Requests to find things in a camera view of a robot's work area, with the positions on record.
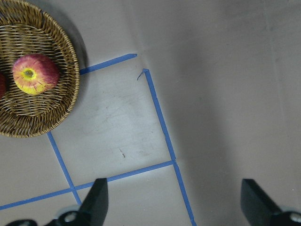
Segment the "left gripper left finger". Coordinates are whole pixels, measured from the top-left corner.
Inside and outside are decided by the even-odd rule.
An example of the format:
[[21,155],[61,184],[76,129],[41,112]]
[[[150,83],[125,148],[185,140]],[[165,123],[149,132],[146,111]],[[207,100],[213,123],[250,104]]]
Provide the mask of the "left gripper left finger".
[[[54,197],[50,193],[12,203],[12,206]],[[77,210],[66,210],[44,226],[103,226],[108,212],[108,183],[106,178],[98,178],[92,184],[87,196]],[[39,226],[31,218],[16,219],[5,226]]]

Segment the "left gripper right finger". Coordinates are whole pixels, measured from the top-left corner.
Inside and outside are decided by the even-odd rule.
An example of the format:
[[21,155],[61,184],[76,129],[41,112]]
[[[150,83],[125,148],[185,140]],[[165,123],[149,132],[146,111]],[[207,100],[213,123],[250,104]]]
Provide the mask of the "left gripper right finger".
[[299,226],[301,213],[283,211],[254,179],[241,182],[240,207],[251,226]]

